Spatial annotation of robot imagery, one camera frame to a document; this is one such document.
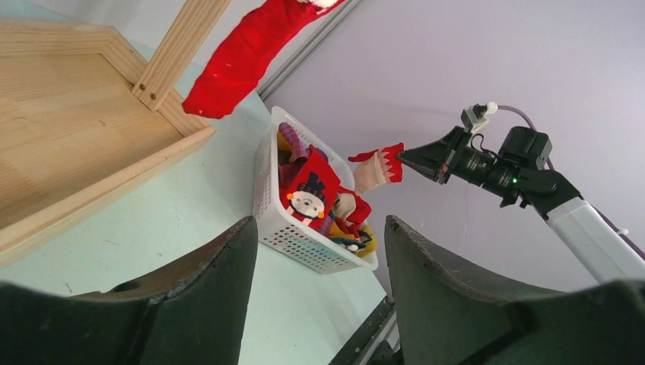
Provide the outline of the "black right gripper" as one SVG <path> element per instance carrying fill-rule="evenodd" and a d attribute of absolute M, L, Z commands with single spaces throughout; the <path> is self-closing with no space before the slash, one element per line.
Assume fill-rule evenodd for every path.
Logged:
<path fill-rule="evenodd" d="M 502 208 L 531 205 L 545 220 L 556 207 L 581 198 L 580 191 L 564 175 L 547 169 L 552 150 L 549 136 L 528 127 L 509 130 L 498 152 L 471 146 L 472 133 L 454 127 L 440 140 L 397 153 L 407 167 L 436 183 L 451 176 L 501 198 Z"/>

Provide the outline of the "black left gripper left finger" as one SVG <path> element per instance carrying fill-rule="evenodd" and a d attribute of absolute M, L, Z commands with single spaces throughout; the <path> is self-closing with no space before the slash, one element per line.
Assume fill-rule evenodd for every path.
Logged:
<path fill-rule="evenodd" d="M 3 364 L 235 364 L 258 251 L 245 217 L 105 293 L 1 285 Z"/>

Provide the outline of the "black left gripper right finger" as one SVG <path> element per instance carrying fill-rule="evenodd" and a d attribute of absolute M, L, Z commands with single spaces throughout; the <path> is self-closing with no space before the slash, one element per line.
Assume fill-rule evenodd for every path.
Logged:
<path fill-rule="evenodd" d="M 384 245 L 407 364 L 642 364 L 644 283 L 571 293 L 482 268 L 390 215 Z"/>

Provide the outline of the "red beige zigzag sock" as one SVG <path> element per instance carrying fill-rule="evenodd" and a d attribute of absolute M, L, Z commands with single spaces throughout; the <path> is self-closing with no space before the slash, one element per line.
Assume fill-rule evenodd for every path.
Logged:
<path fill-rule="evenodd" d="M 400 142 L 388 147 L 350 156 L 348 161 L 356 163 L 354 169 L 354 191 L 362 195 L 376 187 L 400 183 L 403 180 L 403 165 L 398 153 L 405 150 Z"/>

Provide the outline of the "red Santa sock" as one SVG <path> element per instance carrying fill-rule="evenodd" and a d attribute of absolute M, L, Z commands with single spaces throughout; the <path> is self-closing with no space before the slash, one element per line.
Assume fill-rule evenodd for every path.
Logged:
<path fill-rule="evenodd" d="M 221 42 L 183 102 L 189 115 L 222 119 L 259 84 L 277 54 L 341 1 L 268 0 Z"/>

